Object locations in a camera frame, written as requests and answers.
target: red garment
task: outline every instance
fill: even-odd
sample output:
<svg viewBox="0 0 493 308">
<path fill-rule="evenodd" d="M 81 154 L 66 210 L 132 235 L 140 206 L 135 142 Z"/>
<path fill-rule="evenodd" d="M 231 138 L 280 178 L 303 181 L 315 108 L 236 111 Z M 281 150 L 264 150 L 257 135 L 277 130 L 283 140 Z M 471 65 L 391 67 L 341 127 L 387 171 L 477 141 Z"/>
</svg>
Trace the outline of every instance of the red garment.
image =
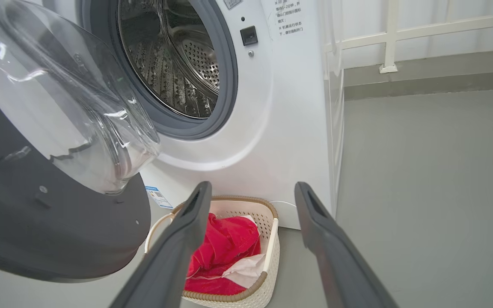
<svg viewBox="0 0 493 308">
<path fill-rule="evenodd" d="M 241 293 L 246 289 L 222 274 L 240 259 L 260 253 L 255 223 L 240 216 L 216 219 L 209 213 L 205 240 L 191 257 L 184 289 L 227 296 Z"/>
</svg>

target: woven basket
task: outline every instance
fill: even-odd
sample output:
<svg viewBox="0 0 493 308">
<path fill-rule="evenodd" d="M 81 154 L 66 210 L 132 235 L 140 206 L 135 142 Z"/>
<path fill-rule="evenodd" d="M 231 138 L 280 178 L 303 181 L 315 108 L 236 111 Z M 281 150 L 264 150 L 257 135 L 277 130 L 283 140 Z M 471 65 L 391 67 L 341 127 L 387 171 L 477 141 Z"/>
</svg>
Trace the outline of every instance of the woven basket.
<svg viewBox="0 0 493 308">
<path fill-rule="evenodd" d="M 172 213 L 161 218 L 152 227 L 146 240 L 146 249 L 153 231 L 160 222 L 166 218 L 174 218 L 182 209 L 182 206 L 183 203 L 176 207 Z M 216 215 L 218 219 L 245 215 L 250 215 L 254 218 L 260 232 L 261 253 L 266 254 L 264 270 L 252 287 L 234 296 L 204 294 L 184 290 L 182 297 L 190 302 L 212 308 L 264 308 L 271 300 L 277 271 L 279 270 L 280 245 L 277 234 L 279 219 L 276 209 L 264 199 L 223 195 L 213 197 L 209 212 Z"/>
</svg>

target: label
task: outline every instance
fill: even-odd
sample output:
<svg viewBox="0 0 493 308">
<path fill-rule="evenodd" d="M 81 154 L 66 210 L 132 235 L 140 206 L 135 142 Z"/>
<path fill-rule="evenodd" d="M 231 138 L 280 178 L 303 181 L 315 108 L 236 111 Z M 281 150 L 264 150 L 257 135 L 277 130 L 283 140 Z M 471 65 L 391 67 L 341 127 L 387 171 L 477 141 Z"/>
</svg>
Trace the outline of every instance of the label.
<svg viewBox="0 0 493 308">
<path fill-rule="evenodd" d="M 151 195 L 157 205 L 162 208 L 173 209 L 172 205 L 170 205 L 166 198 L 163 197 L 163 194 L 159 191 L 159 189 L 157 189 L 157 187 L 146 187 L 146 191 L 149 195 Z"/>
<path fill-rule="evenodd" d="M 242 0 L 223 0 L 223 2 L 226 4 L 227 9 L 231 10 L 234 6 L 237 4 L 241 3 Z"/>
<path fill-rule="evenodd" d="M 270 27 L 272 39 L 294 37 L 305 27 L 302 2 L 306 0 L 270 0 L 264 2 L 264 10 Z"/>
</svg>

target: laundry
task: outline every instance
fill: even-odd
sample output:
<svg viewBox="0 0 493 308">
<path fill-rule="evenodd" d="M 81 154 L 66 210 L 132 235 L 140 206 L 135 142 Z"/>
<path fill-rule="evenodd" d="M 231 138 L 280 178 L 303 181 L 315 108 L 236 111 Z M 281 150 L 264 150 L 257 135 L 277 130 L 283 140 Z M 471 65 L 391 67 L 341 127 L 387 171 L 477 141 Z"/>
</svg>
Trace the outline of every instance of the laundry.
<svg viewBox="0 0 493 308">
<path fill-rule="evenodd" d="M 227 296 L 241 293 L 260 275 L 256 277 L 256 268 L 263 266 L 260 252 L 260 234 L 252 217 L 217 219 L 209 213 L 205 240 L 192 255 L 184 289 Z"/>
</svg>

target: white metal railing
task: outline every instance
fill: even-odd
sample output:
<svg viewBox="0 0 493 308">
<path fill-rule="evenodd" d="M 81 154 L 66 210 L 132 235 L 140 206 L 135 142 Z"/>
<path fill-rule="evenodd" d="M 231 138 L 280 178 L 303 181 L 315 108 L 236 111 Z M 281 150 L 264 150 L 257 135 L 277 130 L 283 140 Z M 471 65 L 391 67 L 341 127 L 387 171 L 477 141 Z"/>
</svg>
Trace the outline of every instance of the white metal railing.
<svg viewBox="0 0 493 308">
<path fill-rule="evenodd" d="M 391 73 L 397 72 L 397 66 L 395 65 L 395 47 L 397 41 L 493 27 L 493 16 L 450 21 L 453 2 L 454 0 L 448 0 L 446 6 L 446 22 L 399 30 L 397 28 L 399 0 L 388 0 L 386 31 L 384 33 L 345 39 L 340 43 L 341 49 L 385 43 L 385 62 L 380 66 L 380 73 Z M 332 51 L 332 44 L 327 45 L 325 49 L 326 51 Z"/>
</svg>

